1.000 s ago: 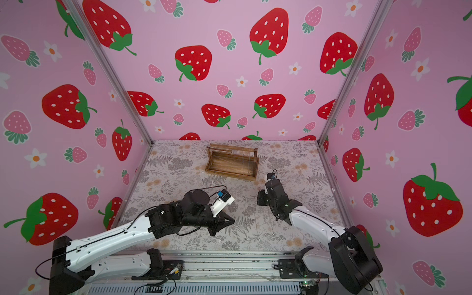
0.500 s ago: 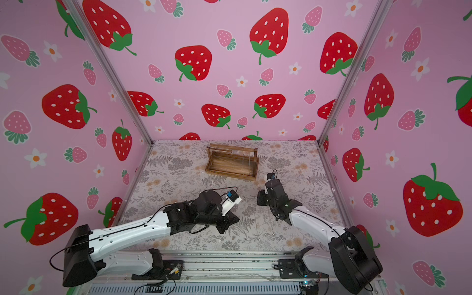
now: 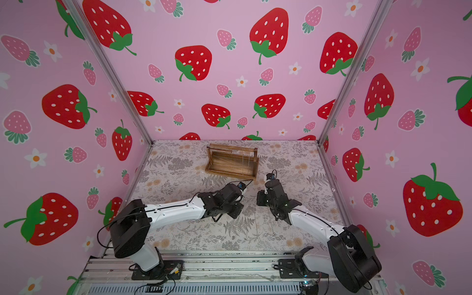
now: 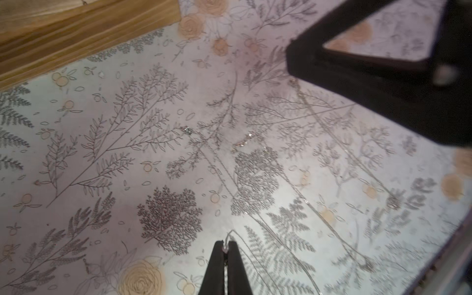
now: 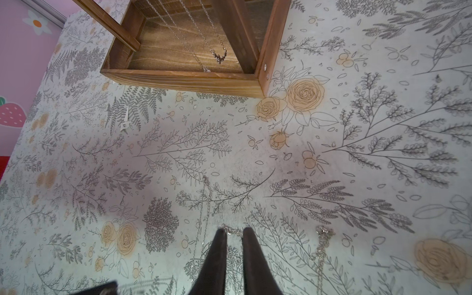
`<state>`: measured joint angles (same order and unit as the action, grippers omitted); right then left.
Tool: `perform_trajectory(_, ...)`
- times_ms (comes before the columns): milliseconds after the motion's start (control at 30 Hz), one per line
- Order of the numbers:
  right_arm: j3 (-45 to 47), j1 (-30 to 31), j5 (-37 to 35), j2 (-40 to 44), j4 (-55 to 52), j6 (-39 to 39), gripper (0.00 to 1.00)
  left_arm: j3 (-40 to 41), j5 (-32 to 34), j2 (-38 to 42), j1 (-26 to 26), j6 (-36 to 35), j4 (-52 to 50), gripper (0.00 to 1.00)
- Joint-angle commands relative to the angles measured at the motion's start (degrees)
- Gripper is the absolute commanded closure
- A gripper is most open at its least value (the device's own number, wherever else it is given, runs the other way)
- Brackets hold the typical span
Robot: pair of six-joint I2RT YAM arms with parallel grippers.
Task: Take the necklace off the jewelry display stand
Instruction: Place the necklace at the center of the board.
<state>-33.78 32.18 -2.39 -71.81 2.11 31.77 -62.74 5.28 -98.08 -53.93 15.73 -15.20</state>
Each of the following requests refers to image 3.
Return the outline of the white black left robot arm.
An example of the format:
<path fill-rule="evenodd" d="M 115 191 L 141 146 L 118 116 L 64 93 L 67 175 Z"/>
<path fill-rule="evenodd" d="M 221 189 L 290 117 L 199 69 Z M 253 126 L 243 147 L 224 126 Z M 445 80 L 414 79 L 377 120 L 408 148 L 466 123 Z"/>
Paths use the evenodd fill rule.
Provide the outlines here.
<path fill-rule="evenodd" d="M 157 247 L 146 243 L 148 234 L 171 224 L 210 218 L 218 222 L 224 215 L 237 219 L 244 205 L 247 185 L 230 182 L 220 190 L 198 192 L 190 199 L 169 204 L 145 205 L 142 200 L 131 201 L 112 220 L 104 224 L 109 229 L 114 255 L 131 259 L 144 274 L 163 269 Z"/>

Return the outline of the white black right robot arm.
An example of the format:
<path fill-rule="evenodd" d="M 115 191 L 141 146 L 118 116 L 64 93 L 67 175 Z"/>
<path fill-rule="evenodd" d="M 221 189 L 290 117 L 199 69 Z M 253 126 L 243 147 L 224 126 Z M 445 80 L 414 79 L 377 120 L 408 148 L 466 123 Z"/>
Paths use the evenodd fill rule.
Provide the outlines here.
<path fill-rule="evenodd" d="M 326 245 L 328 256 L 316 254 L 313 247 L 297 253 L 296 269 L 302 276 L 306 272 L 335 276 L 345 289 L 356 293 L 381 272 L 381 262 L 358 226 L 334 224 L 290 199 L 274 173 L 266 175 L 265 189 L 258 192 L 257 205 L 270 208 L 275 219 L 302 229 Z"/>

